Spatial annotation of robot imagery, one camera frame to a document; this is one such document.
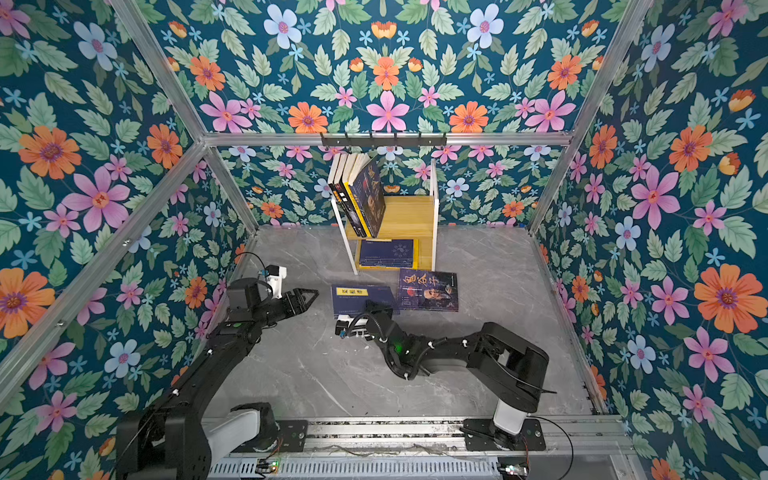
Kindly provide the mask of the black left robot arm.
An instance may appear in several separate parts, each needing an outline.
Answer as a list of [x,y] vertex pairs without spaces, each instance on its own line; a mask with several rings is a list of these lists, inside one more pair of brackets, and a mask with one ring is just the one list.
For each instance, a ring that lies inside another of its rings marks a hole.
[[257,278],[233,281],[225,318],[208,337],[204,352],[175,384],[142,411],[117,426],[117,479],[205,479],[214,449],[202,425],[204,413],[230,372],[260,341],[267,327],[309,310],[319,291],[294,288],[262,298]]

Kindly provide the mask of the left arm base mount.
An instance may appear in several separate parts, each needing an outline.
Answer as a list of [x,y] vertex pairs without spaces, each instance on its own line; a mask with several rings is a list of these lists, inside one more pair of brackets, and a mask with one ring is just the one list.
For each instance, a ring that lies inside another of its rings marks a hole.
[[307,420],[268,422],[259,433],[235,449],[236,453],[277,454],[302,452],[307,439]]

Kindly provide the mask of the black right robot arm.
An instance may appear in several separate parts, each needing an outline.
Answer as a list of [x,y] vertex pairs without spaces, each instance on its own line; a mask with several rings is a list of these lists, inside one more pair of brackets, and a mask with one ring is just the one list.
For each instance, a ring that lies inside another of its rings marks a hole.
[[497,397],[490,431],[495,437],[518,437],[524,423],[538,410],[549,355],[540,347],[493,322],[459,337],[430,338],[406,332],[393,318],[394,310],[368,301],[365,310],[337,334],[361,336],[373,342],[396,377],[413,381],[447,371],[466,370]]

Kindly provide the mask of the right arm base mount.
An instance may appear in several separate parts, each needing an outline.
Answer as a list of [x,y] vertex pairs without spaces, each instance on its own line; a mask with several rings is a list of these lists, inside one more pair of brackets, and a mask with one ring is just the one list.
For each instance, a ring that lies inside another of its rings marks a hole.
[[518,434],[496,427],[491,419],[465,419],[459,427],[468,451],[539,452],[546,449],[541,423],[526,418]]

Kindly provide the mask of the purple portrait book top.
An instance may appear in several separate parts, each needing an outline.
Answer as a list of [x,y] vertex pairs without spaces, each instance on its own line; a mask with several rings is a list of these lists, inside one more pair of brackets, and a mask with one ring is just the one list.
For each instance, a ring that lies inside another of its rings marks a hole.
[[354,187],[358,199],[362,201],[363,214],[372,234],[371,238],[377,238],[383,222],[386,204],[379,168],[370,157],[363,166],[363,173],[355,181]]

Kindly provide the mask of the black wolf cover book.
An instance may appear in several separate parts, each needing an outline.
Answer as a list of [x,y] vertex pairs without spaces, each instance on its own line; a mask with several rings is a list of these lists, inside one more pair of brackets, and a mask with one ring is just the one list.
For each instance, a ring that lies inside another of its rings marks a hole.
[[346,213],[346,215],[348,217],[350,225],[351,225],[353,231],[355,232],[355,234],[358,237],[364,237],[365,236],[364,229],[363,229],[362,224],[360,222],[360,219],[359,219],[359,216],[357,214],[357,211],[356,211],[356,209],[355,209],[355,207],[353,205],[352,198],[351,198],[351,196],[349,194],[349,191],[348,191],[347,187],[345,186],[344,180],[343,180],[343,178],[344,178],[344,171],[345,171],[345,167],[346,167],[346,163],[347,163],[348,158],[349,158],[349,155],[347,154],[346,160],[345,160],[345,164],[344,164],[344,168],[343,168],[343,172],[342,172],[341,178],[339,179],[339,184],[338,184],[338,187],[339,187],[339,190],[340,190],[340,194],[341,194],[341,200],[342,200],[341,205],[342,205],[342,207],[343,207],[343,209],[344,209],[344,211],[345,211],[345,213]]

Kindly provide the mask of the yellow cartoon book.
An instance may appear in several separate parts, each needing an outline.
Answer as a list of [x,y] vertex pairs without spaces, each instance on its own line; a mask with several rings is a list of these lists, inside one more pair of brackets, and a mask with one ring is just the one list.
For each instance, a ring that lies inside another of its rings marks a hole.
[[349,155],[349,158],[346,163],[344,178],[343,178],[344,184],[349,191],[349,194],[352,198],[353,205],[357,211],[360,222],[365,232],[365,236],[360,238],[371,238],[372,234],[370,232],[367,221],[365,220],[365,216],[363,214],[362,201],[358,199],[358,195],[354,187],[355,181],[363,173],[363,166],[367,163],[367,161],[369,160],[369,157],[363,153],[348,153],[348,155]]

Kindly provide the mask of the navy book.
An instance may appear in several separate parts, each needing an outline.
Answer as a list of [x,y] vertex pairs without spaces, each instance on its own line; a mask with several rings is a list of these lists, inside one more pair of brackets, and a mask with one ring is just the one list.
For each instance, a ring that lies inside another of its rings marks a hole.
[[381,284],[333,284],[331,287],[333,312],[336,317],[354,317],[362,312],[368,301],[384,304],[398,312],[392,290]]
[[365,239],[358,249],[362,268],[415,269],[418,265],[416,241],[413,239]]

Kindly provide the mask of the purple book underneath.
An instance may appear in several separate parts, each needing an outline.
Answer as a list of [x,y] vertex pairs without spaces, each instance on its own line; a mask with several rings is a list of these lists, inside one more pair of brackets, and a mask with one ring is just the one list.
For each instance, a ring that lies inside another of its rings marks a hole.
[[458,276],[451,272],[401,269],[397,303],[404,310],[458,312]]

